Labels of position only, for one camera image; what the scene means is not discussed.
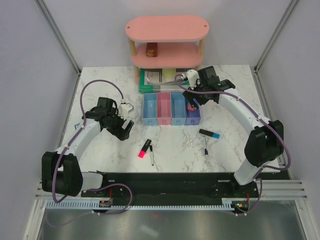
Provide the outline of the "pink eraser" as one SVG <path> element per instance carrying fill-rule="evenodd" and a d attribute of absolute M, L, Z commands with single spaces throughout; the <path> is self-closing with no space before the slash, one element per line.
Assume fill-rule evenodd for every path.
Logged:
<path fill-rule="evenodd" d="M 186 109 L 187 109 L 188 112 L 195 112 L 195 111 L 198 110 L 196 107 L 191 106 L 189 103 L 187 104 L 187 108 Z"/>

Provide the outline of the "teal blue plastic bin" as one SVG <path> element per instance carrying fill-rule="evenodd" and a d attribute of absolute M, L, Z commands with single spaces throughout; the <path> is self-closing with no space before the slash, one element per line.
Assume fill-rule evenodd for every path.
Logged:
<path fill-rule="evenodd" d="M 172 92 L 171 96 L 171 124 L 184 126 L 186 123 L 185 97 L 181 93 Z"/>

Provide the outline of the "purple plastic bin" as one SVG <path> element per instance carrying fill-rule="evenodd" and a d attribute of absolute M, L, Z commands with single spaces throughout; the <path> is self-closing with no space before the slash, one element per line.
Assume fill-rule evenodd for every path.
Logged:
<path fill-rule="evenodd" d="M 186 126 L 195 126 L 195 125 L 199 125 L 199 123 L 200 123 L 200 120 L 201 120 L 200 105 L 195 99 L 194 99 L 194 102 L 198 106 L 198 109 L 191 110 L 191 109 L 189 109 L 190 104 L 189 104 L 188 100 L 185 99 L 185 109 L 186 109 L 185 125 Z"/>

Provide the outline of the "pink plastic bin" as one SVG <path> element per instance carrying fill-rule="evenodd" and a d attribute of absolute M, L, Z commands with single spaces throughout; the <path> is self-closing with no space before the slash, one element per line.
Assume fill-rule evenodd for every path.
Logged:
<path fill-rule="evenodd" d="M 171 93 L 157 93 L 157 122 L 158 125 L 171 125 L 172 110 L 171 110 Z"/>

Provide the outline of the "pink highlighter marker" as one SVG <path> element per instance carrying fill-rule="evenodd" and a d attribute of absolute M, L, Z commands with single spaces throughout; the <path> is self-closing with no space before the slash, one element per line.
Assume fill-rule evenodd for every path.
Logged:
<path fill-rule="evenodd" d="M 152 142 L 152 141 L 151 141 L 150 139 L 147 139 L 147 140 L 146 140 L 146 142 L 144 143 L 142 149 L 140 150 L 140 152 L 139 152 L 139 154 L 138 154 L 138 157 L 139 157 L 139 158 L 141 158 L 141 159 L 144 158 L 144 156 L 145 156 L 148 148 L 149 148 L 150 145 L 151 145 L 151 142 Z"/>

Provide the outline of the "blue highlighter marker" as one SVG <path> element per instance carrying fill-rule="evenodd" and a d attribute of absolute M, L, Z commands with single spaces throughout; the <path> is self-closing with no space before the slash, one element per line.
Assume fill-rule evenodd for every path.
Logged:
<path fill-rule="evenodd" d="M 200 129 L 199 133 L 204 135 L 204 136 L 212 137 L 212 138 L 215 138 L 215 139 L 219 139 L 220 136 L 221 136 L 219 133 L 212 132 L 212 131 L 205 130 L 205 129 Z"/>

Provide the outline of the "black white pen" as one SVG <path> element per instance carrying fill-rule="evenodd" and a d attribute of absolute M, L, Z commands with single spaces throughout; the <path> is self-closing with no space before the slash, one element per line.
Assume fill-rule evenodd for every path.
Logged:
<path fill-rule="evenodd" d="M 151 159 L 151 165 L 154 166 L 155 165 L 155 159 L 154 159 L 154 152 L 153 152 L 153 146 L 150 145 L 149 146 L 149 149 L 150 149 L 150 159 Z"/>

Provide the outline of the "blue capped pen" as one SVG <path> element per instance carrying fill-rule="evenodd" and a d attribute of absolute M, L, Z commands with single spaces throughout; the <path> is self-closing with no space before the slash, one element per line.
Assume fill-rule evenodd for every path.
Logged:
<path fill-rule="evenodd" d="M 204 140 L 204 155 L 208 156 L 208 146 L 207 146 L 207 139 L 205 136 L 203 136 L 203 140 Z"/>

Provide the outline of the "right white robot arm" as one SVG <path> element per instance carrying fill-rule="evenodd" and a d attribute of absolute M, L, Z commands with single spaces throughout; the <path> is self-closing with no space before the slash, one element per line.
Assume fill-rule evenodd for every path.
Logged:
<path fill-rule="evenodd" d="M 193 109 L 208 101 L 214 101 L 225 108 L 244 128 L 248 139 L 244 147 L 245 159 L 234 173 L 235 181 L 229 184 L 229 191 L 235 197 L 247 191 L 263 168 L 284 152 L 284 126 L 279 120 L 269 118 L 254 110 L 228 79 L 221 80 L 213 66 L 200 70 L 190 69 L 178 74 L 175 82 L 188 82 L 183 96 Z"/>

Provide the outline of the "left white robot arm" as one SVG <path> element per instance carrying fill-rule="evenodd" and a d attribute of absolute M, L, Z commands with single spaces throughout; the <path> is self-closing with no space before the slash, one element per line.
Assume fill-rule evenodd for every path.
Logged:
<path fill-rule="evenodd" d="M 86 111 L 83 123 L 74 135 L 55 151 L 47 151 L 41 159 L 41 186 L 45 192 L 75 197 L 82 191 L 92 190 L 99 197 L 106 196 L 110 185 L 98 172 L 81 171 L 79 161 L 94 138 L 107 130 L 120 141 L 127 140 L 134 125 L 127 117 L 134 106 L 125 100 L 99 97 L 97 105 Z"/>

